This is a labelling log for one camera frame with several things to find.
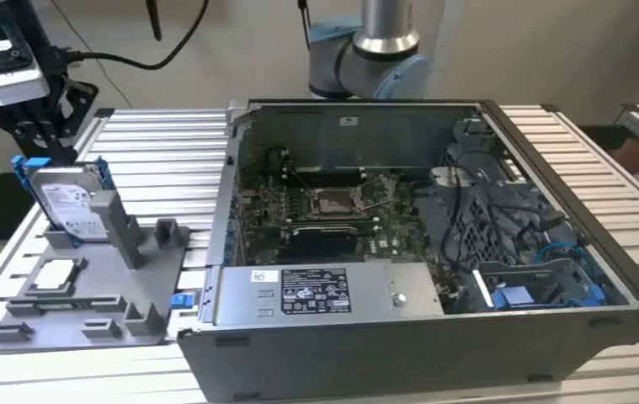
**gray cable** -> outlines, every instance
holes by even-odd
[[[87,41],[84,40],[84,38],[81,37],[80,32],[76,30],[75,26],[72,25],[72,22],[69,21],[68,15],[64,14],[64,10],[61,9],[61,7],[60,7],[60,5],[57,4],[57,2],[56,2],[55,0],[51,0],[51,2],[52,2],[53,7],[57,9],[57,13],[60,13],[61,19],[64,19],[64,22],[68,23],[69,29],[71,29],[72,32],[75,33],[77,39],[80,40],[80,42],[81,42],[81,44],[84,45],[84,47],[87,48],[87,50],[91,52],[91,51],[92,51],[92,48],[89,47],[89,44],[87,43]],[[129,101],[129,99],[127,98],[127,95],[124,94],[124,91],[121,91],[121,89],[119,88],[119,86],[115,84],[115,82],[113,82],[112,79],[109,78],[109,74],[107,73],[107,70],[104,69],[103,63],[101,63],[100,61],[96,61],[96,64],[99,65],[99,68],[100,68],[101,71],[103,71],[104,78],[105,78],[107,81],[109,82],[109,85],[115,88],[115,90],[117,90],[119,95],[121,96],[124,102],[127,103],[127,107],[133,108],[133,105],[131,104],[131,101]]]

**blue latch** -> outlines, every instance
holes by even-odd
[[[191,293],[175,293],[172,299],[169,300],[169,308],[176,309],[191,309],[195,306],[195,295]]]

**motherboard chip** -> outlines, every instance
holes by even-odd
[[[348,189],[320,190],[316,192],[316,200],[319,201],[319,214],[322,215],[354,212],[354,202]]]

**sticker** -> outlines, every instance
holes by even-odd
[[[252,282],[279,282],[279,271],[252,271]]]
[[[339,126],[358,126],[359,118],[356,116],[343,116],[339,118]]]
[[[283,269],[284,314],[351,313],[346,268]]]
[[[45,183],[41,191],[59,224],[80,239],[107,238],[103,220],[89,210],[89,192],[77,185]]]

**motherboard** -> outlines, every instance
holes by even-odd
[[[362,173],[352,186],[294,170],[283,179],[242,190],[248,264],[438,262],[399,173]]]

